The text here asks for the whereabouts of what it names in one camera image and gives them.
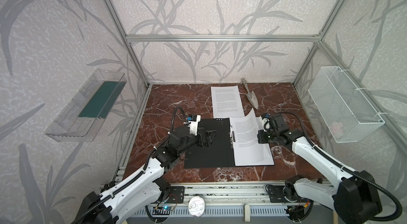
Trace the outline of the printed paper sheet stack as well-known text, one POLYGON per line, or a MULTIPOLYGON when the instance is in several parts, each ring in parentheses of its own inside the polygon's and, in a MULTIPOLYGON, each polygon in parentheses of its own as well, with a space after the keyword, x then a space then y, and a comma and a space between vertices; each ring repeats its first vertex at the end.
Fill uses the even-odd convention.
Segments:
POLYGON ((215 119, 242 118, 244 110, 237 86, 211 87, 215 119))
POLYGON ((258 119, 251 110, 243 118, 230 118, 235 134, 233 143, 235 166, 273 166, 274 160, 268 144, 258 143, 258 119))

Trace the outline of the printed paper sheet bottom stack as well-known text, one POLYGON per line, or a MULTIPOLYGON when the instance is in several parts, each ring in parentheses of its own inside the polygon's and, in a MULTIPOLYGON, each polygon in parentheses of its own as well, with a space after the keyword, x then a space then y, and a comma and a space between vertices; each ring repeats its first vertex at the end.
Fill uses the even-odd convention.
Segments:
POLYGON ((235 166, 273 166, 274 160, 268 144, 258 143, 258 119, 251 110, 243 118, 230 118, 235 134, 233 143, 235 166))

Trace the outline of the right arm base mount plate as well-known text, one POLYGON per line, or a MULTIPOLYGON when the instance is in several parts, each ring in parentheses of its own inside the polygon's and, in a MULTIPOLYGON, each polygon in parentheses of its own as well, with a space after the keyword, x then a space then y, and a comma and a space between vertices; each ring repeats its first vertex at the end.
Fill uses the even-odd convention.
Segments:
POLYGON ((285 186, 267 184, 265 189, 271 203, 292 203, 292 201, 289 201, 284 194, 285 186))

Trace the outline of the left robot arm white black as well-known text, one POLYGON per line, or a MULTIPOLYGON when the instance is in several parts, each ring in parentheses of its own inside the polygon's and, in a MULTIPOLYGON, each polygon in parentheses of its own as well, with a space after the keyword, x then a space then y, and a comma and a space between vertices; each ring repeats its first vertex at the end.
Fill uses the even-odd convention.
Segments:
POLYGON ((216 130, 187 126, 176 128, 147 156, 145 164, 122 182, 106 191, 88 194, 82 201, 75 224, 120 224, 139 209, 164 198, 169 183, 162 176, 172 169, 183 153, 198 146, 210 147, 216 130))

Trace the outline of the black folder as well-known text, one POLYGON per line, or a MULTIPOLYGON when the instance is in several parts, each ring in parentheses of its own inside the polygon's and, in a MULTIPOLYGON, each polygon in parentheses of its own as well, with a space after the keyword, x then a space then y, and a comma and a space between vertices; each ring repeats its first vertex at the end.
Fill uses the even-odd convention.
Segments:
POLYGON ((207 131, 217 130, 217 136, 208 148, 195 146, 188 150, 184 168, 237 167, 230 137, 230 119, 202 119, 199 126, 207 131))

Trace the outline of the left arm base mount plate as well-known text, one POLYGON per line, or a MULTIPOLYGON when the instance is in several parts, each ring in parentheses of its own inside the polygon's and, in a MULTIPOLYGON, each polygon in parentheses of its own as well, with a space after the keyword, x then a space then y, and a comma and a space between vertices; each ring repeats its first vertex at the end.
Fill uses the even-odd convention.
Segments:
POLYGON ((185 187, 184 186, 170 186, 164 190, 163 203, 179 204, 184 202, 185 187))

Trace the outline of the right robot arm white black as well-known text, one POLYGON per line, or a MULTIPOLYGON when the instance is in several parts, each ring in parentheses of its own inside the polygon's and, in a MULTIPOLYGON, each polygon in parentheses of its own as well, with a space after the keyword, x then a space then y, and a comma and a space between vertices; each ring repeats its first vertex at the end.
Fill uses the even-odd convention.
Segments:
POLYGON ((283 146, 302 157, 318 170, 330 185, 311 181, 300 175, 285 181, 282 189, 266 187, 270 199, 283 196, 297 203, 306 199, 309 204, 317 202, 331 210, 347 224, 363 224, 382 212, 382 204, 374 178, 366 171, 356 172, 339 162, 309 137, 304 128, 291 129, 282 114, 263 114, 256 119, 260 144, 273 143, 283 146))

